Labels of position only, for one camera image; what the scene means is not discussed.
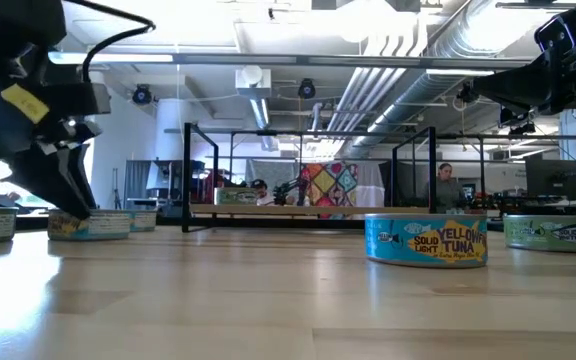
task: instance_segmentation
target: person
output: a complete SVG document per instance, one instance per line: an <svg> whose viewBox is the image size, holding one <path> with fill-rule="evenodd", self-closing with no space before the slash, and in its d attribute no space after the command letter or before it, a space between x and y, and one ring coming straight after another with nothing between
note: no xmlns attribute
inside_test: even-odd
<svg viewBox="0 0 576 360"><path fill-rule="evenodd" d="M268 192L268 185L266 185L265 181L261 179L254 180L250 184L250 187L257 190L257 206L268 206L275 204L275 197L273 194Z"/></svg>
<svg viewBox="0 0 576 360"><path fill-rule="evenodd" d="M424 187L426 199L430 196L429 183ZM458 207L465 199L461 185L452 178L452 165L443 163L439 165L437 174L437 213L444 214L447 210Z"/></svg>

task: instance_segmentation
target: cap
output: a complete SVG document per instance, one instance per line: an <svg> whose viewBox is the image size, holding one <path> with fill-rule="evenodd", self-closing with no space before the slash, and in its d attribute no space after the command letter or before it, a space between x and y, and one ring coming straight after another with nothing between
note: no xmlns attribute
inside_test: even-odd
<svg viewBox="0 0 576 360"><path fill-rule="evenodd" d="M253 180L253 182L250 184L250 187L253 189L261 189L261 188L268 189L268 185L266 185L266 182L261 179Z"/></svg>

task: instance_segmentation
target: yellow tag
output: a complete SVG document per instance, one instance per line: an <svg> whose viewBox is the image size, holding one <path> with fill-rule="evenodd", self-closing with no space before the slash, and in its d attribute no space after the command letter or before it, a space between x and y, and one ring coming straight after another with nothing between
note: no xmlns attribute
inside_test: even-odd
<svg viewBox="0 0 576 360"><path fill-rule="evenodd" d="M46 104L17 84L2 91L1 97L17 107L35 125L39 124L50 111Z"/></svg>

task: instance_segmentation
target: man with cap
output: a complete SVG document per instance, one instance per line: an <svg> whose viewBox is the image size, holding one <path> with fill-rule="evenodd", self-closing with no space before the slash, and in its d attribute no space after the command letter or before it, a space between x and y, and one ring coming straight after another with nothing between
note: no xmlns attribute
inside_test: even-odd
<svg viewBox="0 0 576 360"><path fill-rule="evenodd" d="M257 206L275 205L275 197L268 192L268 185L265 181L254 180L250 187L257 190Z"/></svg>

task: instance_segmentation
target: colorful quilt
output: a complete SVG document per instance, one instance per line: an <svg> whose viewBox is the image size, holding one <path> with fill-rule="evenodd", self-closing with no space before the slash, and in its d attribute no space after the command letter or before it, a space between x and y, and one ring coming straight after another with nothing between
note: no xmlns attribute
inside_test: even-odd
<svg viewBox="0 0 576 360"><path fill-rule="evenodd" d="M309 182L308 197L313 206L355 206L356 164L303 164L301 177Z"/></svg>

